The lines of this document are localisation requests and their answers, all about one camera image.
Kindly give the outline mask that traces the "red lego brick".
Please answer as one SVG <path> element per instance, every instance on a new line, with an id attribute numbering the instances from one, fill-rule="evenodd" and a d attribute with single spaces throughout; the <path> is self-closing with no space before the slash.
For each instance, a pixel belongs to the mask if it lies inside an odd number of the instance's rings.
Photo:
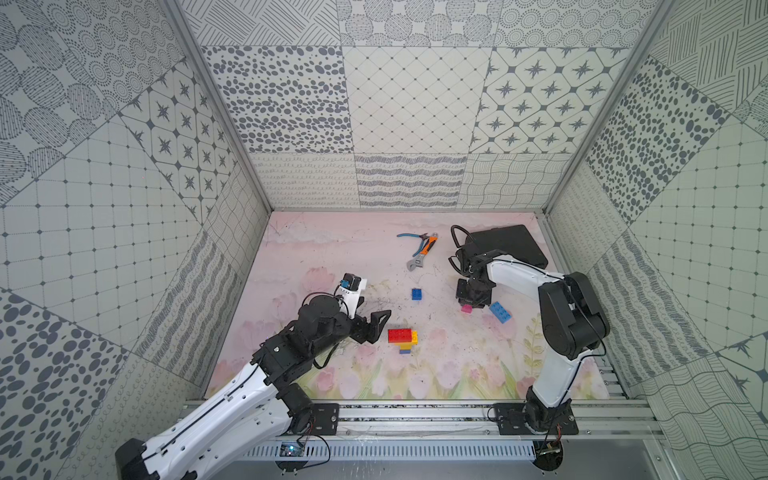
<path id="1" fill-rule="evenodd" d="M 391 344 L 408 342 L 411 339 L 410 328 L 389 329 L 387 331 L 387 340 Z"/>

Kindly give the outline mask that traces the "yellow long lego brick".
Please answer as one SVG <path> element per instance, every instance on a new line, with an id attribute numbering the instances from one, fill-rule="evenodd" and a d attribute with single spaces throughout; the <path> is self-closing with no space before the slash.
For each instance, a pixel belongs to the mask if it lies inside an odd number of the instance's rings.
<path id="1" fill-rule="evenodd" d="M 411 330 L 411 339 L 408 342 L 399 343 L 398 346 L 401 351 L 410 351 L 419 343 L 418 332 Z"/>

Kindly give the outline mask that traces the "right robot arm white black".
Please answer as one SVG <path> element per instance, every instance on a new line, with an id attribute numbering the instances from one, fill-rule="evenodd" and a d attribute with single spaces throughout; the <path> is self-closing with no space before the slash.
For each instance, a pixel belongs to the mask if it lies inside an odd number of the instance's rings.
<path id="1" fill-rule="evenodd" d="M 460 275 L 456 289 L 460 305 L 489 307 L 497 287 L 538 302 L 547 348 L 522 413 L 534 432 L 555 426 L 570 406 L 570 390 L 582 362 L 597 355 L 595 350 L 610 333 L 590 280 L 580 272 L 548 271 L 546 256 L 524 225 L 476 232 L 453 225 L 450 233 L 456 252 L 449 263 Z"/>

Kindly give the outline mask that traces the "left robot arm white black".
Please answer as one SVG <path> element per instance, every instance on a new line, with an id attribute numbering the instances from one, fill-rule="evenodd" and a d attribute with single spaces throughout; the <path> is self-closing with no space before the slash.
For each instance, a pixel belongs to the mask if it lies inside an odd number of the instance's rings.
<path id="1" fill-rule="evenodd" d="M 392 313 L 357 314 L 358 296 L 317 295 L 268 338 L 235 378 L 191 414 L 115 452 L 121 479 L 210 479 L 248 450 L 310 429 L 313 403 L 297 379 L 346 339 L 376 343 Z"/>

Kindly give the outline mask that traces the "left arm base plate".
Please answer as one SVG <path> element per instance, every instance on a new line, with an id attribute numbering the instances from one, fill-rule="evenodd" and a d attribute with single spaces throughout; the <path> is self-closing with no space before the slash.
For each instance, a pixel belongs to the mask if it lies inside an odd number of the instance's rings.
<path id="1" fill-rule="evenodd" d="M 296 435 L 335 436 L 339 416 L 340 405 L 338 403 L 315 403 L 294 417 L 291 431 Z"/>

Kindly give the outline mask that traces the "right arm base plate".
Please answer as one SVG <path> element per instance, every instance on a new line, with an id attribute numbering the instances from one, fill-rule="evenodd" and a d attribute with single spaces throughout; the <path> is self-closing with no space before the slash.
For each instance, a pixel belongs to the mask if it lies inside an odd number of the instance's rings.
<path id="1" fill-rule="evenodd" d="M 489 418 L 497 424 L 500 435 L 579 434 L 570 402 L 557 408 L 533 403 L 496 403 L 491 407 Z"/>

